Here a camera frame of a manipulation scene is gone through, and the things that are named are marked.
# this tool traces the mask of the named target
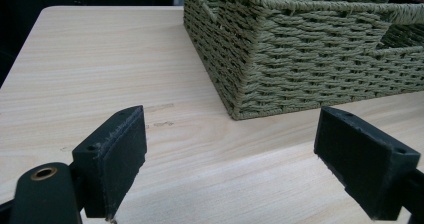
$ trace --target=green woven basket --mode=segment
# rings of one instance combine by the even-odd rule
[[[185,27],[236,120],[424,90],[424,4],[185,0]]]

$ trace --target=woven basket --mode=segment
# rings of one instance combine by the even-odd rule
[[[424,4],[185,0],[184,23],[236,120],[424,90]]]

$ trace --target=basket rim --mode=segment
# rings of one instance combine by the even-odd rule
[[[424,24],[424,3],[361,3],[346,1],[249,0],[255,5],[272,9],[300,11],[346,11],[388,13],[396,24]]]

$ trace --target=clamp jaw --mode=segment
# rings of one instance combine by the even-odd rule
[[[48,163],[23,174],[15,198],[0,205],[0,223],[113,220],[147,152],[142,106],[111,116],[73,151],[73,162]]]
[[[314,152],[373,220],[396,220],[401,207],[410,223],[424,223],[420,153],[359,117],[323,107]]]

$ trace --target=wooden table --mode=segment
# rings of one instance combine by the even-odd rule
[[[227,115],[181,8],[42,12],[0,90],[0,202],[25,171],[69,164],[103,121],[140,104],[147,161],[118,223],[373,223],[313,153],[318,109]],[[424,153],[424,92],[337,107]]]

